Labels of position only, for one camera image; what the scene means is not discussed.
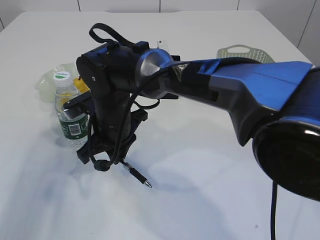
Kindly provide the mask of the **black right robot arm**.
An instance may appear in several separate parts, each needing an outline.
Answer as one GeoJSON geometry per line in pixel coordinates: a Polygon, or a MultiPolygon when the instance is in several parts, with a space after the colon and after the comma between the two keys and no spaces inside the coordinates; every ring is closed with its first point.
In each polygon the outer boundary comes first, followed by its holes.
{"type": "Polygon", "coordinates": [[[146,42],[108,40],[76,60],[91,91],[98,135],[112,143],[114,164],[130,134],[138,96],[185,97],[228,112],[237,141],[252,142],[261,169],[276,184],[320,199],[320,69],[303,61],[260,63],[243,57],[177,61],[146,42]]]}

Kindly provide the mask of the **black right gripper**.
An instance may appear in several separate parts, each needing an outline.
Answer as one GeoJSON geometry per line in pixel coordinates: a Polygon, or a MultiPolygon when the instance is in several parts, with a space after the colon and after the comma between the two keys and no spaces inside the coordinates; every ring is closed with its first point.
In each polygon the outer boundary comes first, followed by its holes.
{"type": "MultiPolygon", "coordinates": [[[[123,136],[121,140],[121,145],[119,149],[119,154],[114,164],[117,165],[119,162],[122,162],[131,145],[137,139],[135,131],[141,122],[144,122],[148,119],[148,113],[143,109],[138,109],[130,113],[130,118],[126,121],[126,128],[123,131],[123,136]]],[[[97,124],[97,118],[93,117],[93,130],[98,130],[98,133],[93,133],[90,138],[91,143],[91,153],[93,155],[106,152],[109,158],[112,158],[114,147],[116,144],[116,138],[118,136],[118,129],[111,135],[111,138],[104,136],[100,133],[97,124]]],[[[83,164],[87,164],[90,161],[88,153],[88,143],[86,142],[77,152],[77,157],[83,164]]]]}

